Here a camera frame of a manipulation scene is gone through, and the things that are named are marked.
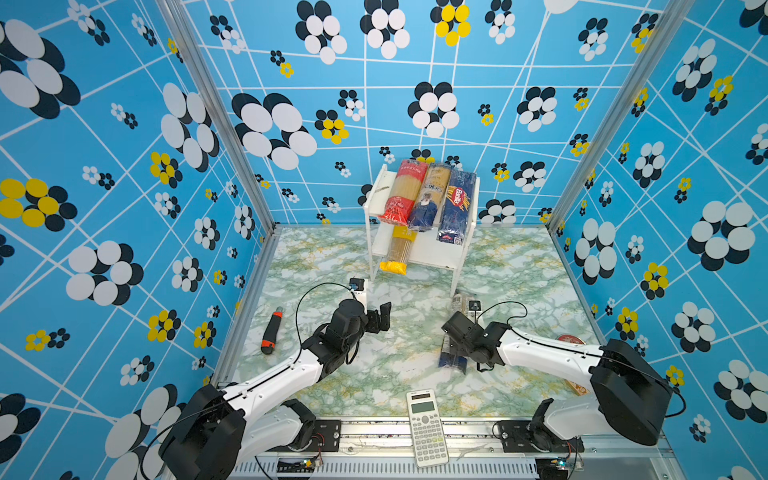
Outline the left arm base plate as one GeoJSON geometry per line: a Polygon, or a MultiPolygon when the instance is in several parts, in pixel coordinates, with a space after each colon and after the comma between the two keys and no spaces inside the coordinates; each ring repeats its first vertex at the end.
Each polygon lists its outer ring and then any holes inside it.
{"type": "Polygon", "coordinates": [[[308,426],[302,426],[297,438],[285,446],[276,446],[269,452],[338,452],[342,421],[338,419],[317,419],[308,426]]]}

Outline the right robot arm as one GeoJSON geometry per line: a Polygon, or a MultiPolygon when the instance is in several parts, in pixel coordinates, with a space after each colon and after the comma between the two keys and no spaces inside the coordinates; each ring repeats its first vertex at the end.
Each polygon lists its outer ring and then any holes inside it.
{"type": "Polygon", "coordinates": [[[540,403],[526,426],[536,449],[550,451],[558,441],[606,433],[640,445],[657,444],[673,388],[626,342],[569,343],[501,322],[482,327],[461,312],[442,330],[459,354],[477,363],[534,369],[587,389],[583,396],[540,403]]]}

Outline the small wooden block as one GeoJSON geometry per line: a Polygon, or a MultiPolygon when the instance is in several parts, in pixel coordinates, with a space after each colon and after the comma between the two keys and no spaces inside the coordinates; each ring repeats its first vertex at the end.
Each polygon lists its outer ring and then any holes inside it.
{"type": "Polygon", "coordinates": [[[584,395],[587,395],[587,394],[589,393],[589,390],[588,390],[588,389],[586,389],[585,387],[583,387],[583,386],[581,386],[581,385],[579,385],[579,384],[573,384],[573,383],[571,383],[571,387],[572,387],[572,388],[574,389],[574,391],[575,391],[575,392],[576,392],[578,395],[580,395],[580,396],[584,396],[584,395]]]}

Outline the aluminium front rail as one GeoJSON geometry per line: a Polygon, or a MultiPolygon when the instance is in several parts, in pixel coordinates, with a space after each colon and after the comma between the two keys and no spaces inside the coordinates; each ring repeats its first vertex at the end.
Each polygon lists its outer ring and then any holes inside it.
{"type": "Polygon", "coordinates": [[[174,479],[682,479],[666,442],[616,435],[556,441],[539,450],[521,419],[445,418],[441,434],[405,417],[301,421],[280,410],[229,438],[204,423],[161,457],[174,479]]]}

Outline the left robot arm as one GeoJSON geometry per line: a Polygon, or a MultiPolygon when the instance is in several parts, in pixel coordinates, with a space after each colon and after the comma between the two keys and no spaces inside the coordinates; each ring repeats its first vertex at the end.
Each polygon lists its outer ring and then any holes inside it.
{"type": "Polygon", "coordinates": [[[306,339],[298,357],[242,383],[200,388],[180,417],[163,430],[159,456],[177,479],[226,479],[244,461],[268,450],[303,450],[312,442],[316,416],[293,396],[339,367],[367,333],[390,328],[392,304],[369,311],[356,299],[341,301],[331,321],[306,339]]]}

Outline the red black utility knife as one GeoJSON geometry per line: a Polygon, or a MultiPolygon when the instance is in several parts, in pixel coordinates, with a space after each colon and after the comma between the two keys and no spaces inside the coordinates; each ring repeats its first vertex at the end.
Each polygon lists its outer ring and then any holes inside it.
{"type": "Polygon", "coordinates": [[[277,307],[270,316],[261,341],[261,352],[271,355],[276,348],[277,334],[283,318],[283,308],[277,307]]]}

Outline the white calculator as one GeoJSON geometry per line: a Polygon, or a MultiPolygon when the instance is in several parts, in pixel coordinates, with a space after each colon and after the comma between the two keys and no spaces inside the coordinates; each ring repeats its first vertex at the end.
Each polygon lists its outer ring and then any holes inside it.
{"type": "Polygon", "coordinates": [[[433,390],[406,394],[414,457],[419,468],[445,465],[449,462],[443,423],[433,390]]]}

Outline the yellow pasta bag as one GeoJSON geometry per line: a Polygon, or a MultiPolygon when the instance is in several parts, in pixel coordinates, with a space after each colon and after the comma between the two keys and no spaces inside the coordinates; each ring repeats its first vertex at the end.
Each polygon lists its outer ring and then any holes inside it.
{"type": "Polygon", "coordinates": [[[386,259],[379,264],[380,270],[405,276],[417,235],[417,231],[406,226],[395,226],[386,259]]]}

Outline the blue clear spaghetti bag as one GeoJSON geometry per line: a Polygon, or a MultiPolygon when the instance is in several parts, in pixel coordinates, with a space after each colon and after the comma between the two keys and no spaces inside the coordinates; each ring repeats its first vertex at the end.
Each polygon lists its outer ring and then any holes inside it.
{"type": "Polygon", "coordinates": [[[446,164],[433,164],[429,167],[409,215],[409,229],[424,232],[433,228],[451,173],[452,168],[446,164]]]}

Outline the white two-tier shelf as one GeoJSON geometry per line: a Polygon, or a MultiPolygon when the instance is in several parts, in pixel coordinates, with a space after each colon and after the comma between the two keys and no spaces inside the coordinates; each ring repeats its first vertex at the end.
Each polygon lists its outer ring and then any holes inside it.
{"type": "MultiPolygon", "coordinates": [[[[383,165],[363,204],[363,212],[366,218],[364,225],[366,229],[367,258],[370,270],[369,277],[371,279],[374,279],[376,274],[380,271],[379,261],[384,259],[388,253],[394,226],[389,224],[377,224],[374,226],[374,232],[372,232],[369,220],[373,216],[378,217],[384,212],[385,203],[395,182],[395,178],[396,172],[389,171],[387,164],[383,165]]],[[[453,296],[456,293],[460,274],[478,223],[477,201],[479,199],[479,189],[480,180],[477,179],[475,181],[474,192],[470,204],[467,233],[462,245],[440,242],[437,240],[437,234],[432,230],[430,232],[419,233],[415,238],[411,250],[410,264],[451,270],[453,272],[452,284],[448,293],[449,296],[453,296]]]]}

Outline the red spaghetti bag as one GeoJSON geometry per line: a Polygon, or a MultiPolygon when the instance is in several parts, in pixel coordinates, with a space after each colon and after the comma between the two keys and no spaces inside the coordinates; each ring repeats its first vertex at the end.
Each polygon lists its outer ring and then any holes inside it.
{"type": "Polygon", "coordinates": [[[427,170],[428,165],[417,160],[407,159],[401,162],[384,212],[379,216],[381,222],[395,226],[407,224],[427,170]]]}

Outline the blue Barilla pasta box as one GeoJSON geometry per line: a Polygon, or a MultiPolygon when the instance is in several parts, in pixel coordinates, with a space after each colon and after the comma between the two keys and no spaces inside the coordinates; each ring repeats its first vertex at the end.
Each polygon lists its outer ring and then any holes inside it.
{"type": "Polygon", "coordinates": [[[446,188],[437,239],[443,243],[463,245],[469,224],[476,174],[453,170],[446,188]]]}

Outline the clear grey spaghetti bag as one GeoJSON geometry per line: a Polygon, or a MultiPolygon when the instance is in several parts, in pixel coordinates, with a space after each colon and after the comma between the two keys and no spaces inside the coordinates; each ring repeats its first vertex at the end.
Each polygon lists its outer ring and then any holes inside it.
{"type": "MultiPolygon", "coordinates": [[[[452,297],[451,307],[454,312],[459,311],[470,320],[477,320],[478,312],[472,312],[468,309],[470,300],[479,299],[475,298],[470,293],[457,291],[452,297]]],[[[456,342],[448,334],[445,334],[438,358],[438,367],[452,368],[462,374],[466,374],[467,365],[468,360],[465,356],[459,353],[459,347],[456,342]]]]}

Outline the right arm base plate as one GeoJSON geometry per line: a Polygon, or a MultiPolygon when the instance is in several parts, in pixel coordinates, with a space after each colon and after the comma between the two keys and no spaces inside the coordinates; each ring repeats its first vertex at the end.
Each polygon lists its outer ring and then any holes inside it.
{"type": "Polygon", "coordinates": [[[492,426],[505,453],[573,454],[585,451],[580,438],[563,440],[546,428],[530,427],[529,421],[501,420],[492,426]]]}

